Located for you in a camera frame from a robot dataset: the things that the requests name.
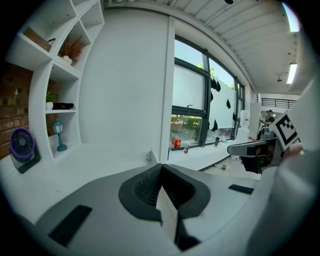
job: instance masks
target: plastic container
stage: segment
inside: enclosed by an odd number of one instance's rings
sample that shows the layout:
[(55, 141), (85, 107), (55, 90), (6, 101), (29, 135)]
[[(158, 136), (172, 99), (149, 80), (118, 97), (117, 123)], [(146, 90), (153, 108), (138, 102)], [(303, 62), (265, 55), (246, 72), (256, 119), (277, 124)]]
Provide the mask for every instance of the plastic container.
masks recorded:
[(250, 123), (250, 111), (241, 110), (240, 112), (240, 126), (248, 129)]

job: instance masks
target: ceiling light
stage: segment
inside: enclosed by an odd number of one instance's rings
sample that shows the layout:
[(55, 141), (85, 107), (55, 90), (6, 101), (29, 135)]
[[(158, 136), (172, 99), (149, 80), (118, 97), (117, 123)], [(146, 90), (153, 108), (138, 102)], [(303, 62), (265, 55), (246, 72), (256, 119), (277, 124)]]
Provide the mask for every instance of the ceiling light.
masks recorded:
[(299, 32), (300, 26), (297, 16), (284, 2), (282, 2), (282, 5), (285, 9), (286, 16), (288, 17), (290, 32)]
[(289, 76), (288, 76), (288, 81), (286, 81), (287, 84), (292, 84), (295, 78), (295, 74), (297, 71), (297, 63), (291, 63), (290, 64), (290, 71), (289, 71)]

